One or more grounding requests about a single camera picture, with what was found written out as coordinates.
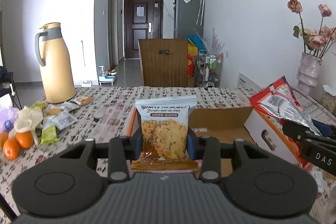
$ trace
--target metal rack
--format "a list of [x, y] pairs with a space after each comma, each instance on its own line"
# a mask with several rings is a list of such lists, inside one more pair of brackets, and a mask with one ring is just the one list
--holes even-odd
[[209, 54], [207, 50], [200, 50], [196, 58], [195, 86], [218, 88], [221, 83], [223, 54]]

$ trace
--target gray refrigerator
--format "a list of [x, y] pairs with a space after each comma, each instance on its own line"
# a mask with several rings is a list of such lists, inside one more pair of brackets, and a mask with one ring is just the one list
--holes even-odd
[[184, 0], [175, 0], [174, 7], [174, 38], [186, 38], [191, 34], [198, 34], [203, 37], [203, 24], [200, 25], [201, 16], [199, 16], [198, 25], [196, 25], [200, 0], [191, 0], [185, 3]]

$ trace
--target orange fruit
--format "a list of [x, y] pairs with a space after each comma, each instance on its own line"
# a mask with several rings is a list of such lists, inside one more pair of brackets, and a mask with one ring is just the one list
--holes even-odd
[[16, 139], [8, 139], [5, 141], [2, 151], [5, 156], [10, 160], [14, 160], [19, 156], [20, 146], [17, 143]]
[[33, 135], [30, 131], [21, 133], [17, 132], [15, 134], [15, 139], [17, 140], [19, 145], [24, 149], [28, 149], [34, 143]]
[[3, 148], [3, 144], [8, 140], [8, 132], [2, 132], [0, 134], [0, 148]]

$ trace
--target thermos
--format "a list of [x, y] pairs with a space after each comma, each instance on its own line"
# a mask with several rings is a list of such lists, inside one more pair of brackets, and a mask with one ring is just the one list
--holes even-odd
[[61, 103], [76, 95], [69, 51], [59, 22], [46, 24], [42, 28], [43, 32], [35, 37], [35, 52], [40, 63], [46, 100], [53, 104]]

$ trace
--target patterned tablecloth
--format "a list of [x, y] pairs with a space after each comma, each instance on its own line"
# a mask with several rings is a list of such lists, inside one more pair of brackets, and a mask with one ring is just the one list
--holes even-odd
[[[59, 142], [52, 145], [34, 146], [24, 150], [19, 158], [12, 161], [9, 161], [3, 153], [0, 153], [0, 193], [18, 214], [11, 195], [11, 184], [20, 173], [86, 138], [95, 138], [97, 143], [101, 143], [108, 142], [115, 136], [125, 135], [134, 103], [138, 99], [196, 95], [197, 108], [237, 108], [249, 106], [249, 98], [255, 93], [254, 90], [225, 88], [209, 90], [204, 88], [151, 88], [146, 86], [134, 88], [98, 86], [78, 88], [77, 95], [93, 96], [94, 102], [75, 111], [74, 115], [78, 118], [78, 122], [59, 133]], [[335, 117], [316, 101], [305, 98], [297, 92], [294, 92], [294, 94], [298, 102], [313, 119], [336, 124]], [[101, 113], [103, 116], [99, 122], [95, 122], [93, 119], [95, 113]], [[107, 160], [99, 160], [97, 172], [101, 176], [106, 176]], [[319, 202], [319, 205], [322, 206], [322, 203], [325, 202], [326, 198]], [[320, 209], [316, 208], [316, 211], [315, 214], [318, 215]], [[1, 223], [9, 223], [2, 211], [0, 212]]]

